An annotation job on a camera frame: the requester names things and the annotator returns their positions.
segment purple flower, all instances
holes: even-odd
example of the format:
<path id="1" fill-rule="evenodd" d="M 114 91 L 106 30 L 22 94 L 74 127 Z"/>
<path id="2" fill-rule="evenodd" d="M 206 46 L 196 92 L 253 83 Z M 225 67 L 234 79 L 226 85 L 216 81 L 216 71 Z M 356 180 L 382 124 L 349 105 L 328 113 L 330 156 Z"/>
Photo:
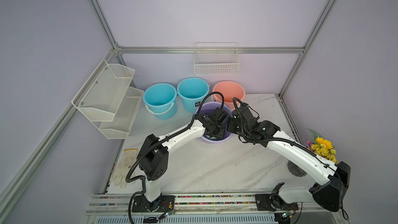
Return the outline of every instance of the purple flower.
<path id="1" fill-rule="evenodd" d="M 306 139 L 305 141 L 307 141 L 307 148 L 308 148 L 308 149 L 310 149 L 310 148 L 311 148 L 311 145 L 314 144 L 314 142 L 308 141 L 308 139 Z"/>

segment white wire basket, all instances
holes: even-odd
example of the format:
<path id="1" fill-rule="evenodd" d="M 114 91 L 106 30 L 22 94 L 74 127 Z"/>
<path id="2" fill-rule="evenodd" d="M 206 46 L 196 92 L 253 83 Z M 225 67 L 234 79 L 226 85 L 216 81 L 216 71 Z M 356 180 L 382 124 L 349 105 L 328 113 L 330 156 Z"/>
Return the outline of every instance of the white wire basket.
<path id="1" fill-rule="evenodd" d="M 195 43 L 195 75 L 237 75 L 239 65 L 236 42 Z"/>
<path id="2" fill-rule="evenodd" d="M 104 121 L 98 128 L 107 139 L 125 139 L 129 136 L 143 93 L 134 87 L 127 88 L 113 121 Z"/>
<path id="3" fill-rule="evenodd" d="M 134 69 L 105 60 L 100 66 L 103 69 L 86 94 L 77 93 L 72 104 L 107 139 L 127 138 L 144 92 L 130 87 Z"/>

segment robotic arm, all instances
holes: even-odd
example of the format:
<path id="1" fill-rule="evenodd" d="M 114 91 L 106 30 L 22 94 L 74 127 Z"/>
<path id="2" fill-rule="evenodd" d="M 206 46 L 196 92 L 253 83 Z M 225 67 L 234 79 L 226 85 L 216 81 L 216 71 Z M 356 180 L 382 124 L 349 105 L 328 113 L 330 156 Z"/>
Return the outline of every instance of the robotic arm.
<path id="1" fill-rule="evenodd" d="M 148 210 L 154 211 L 160 202 L 159 178 L 167 170 L 169 154 L 204 134 L 222 138 L 227 130 L 243 137 L 244 143 L 261 144 L 280 153 L 315 180 L 315 183 L 311 185 L 279 183 L 266 199 L 268 210 L 282 209 L 294 202 L 316 202 L 327 210 L 338 211 L 349 186 L 350 167 L 344 162 L 335 164 L 316 155 L 269 121 L 259 123 L 257 121 L 259 117 L 253 117 L 248 104 L 240 103 L 240 107 L 235 106 L 232 112 L 233 117 L 221 108 L 217 108 L 212 113 L 194 115 L 189 124 L 167 135 L 155 137 L 151 134 L 145 139 L 138 154 L 140 160 L 137 160 L 137 163 L 146 174 L 144 196 L 150 206 Z M 131 174 L 127 175 L 127 182 L 129 182 L 128 179 L 134 180 L 134 178 L 130 179 L 130 176 Z"/>

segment white table surface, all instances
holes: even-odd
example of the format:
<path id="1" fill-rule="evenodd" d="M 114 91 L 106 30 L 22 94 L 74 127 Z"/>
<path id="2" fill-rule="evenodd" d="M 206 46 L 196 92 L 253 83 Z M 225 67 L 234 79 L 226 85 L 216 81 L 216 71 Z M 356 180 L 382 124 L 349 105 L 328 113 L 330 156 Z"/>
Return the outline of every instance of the white table surface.
<path id="1" fill-rule="evenodd" d="M 275 94 L 247 94 L 244 102 L 260 114 L 259 121 L 268 120 L 294 137 L 279 106 Z M 164 135 L 187 124 L 192 113 L 187 112 L 177 97 L 177 113 L 167 120 L 157 119 L 141 102 L 130 136 L 124 149 L 141 148 L 145 138 Z M 219 144 L 192 140 L 169 156 L 166 173 L 161 180 L 161 191 L 167 193 L 190 192 L 267 192 L 279 182 L 307 182 L 311 178 L 295 177 L 287 169 L 287 159 L 260 144 L 244 144 L 233 135 Z M 137 167 L 135 175 L 143 175 Z M 110 183 L 108 194 L 132 194 L 141 191 L 141 181 L 128 183 L 123 189 Z"/>

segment artificial flower bouquet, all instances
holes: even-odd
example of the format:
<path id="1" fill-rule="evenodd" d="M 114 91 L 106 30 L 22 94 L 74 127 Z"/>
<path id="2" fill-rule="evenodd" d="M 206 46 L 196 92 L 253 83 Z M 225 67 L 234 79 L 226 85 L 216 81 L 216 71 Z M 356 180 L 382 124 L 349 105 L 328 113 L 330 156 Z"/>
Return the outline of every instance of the artificial flower bouquet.
<path id="1" fill-rule="evenodd" d="M 335 157 L 336 150 L 333 148 L 333 145 L 330 141 L 327 141 L 322 137 L 321 134 L 317 133 L 312 129 L 308 129 L 312 134 L 312 140 L 307 141 L 307 148 L 316 154 L 324 157 L 334 163 L 337 163 L 337 159 Z"/>

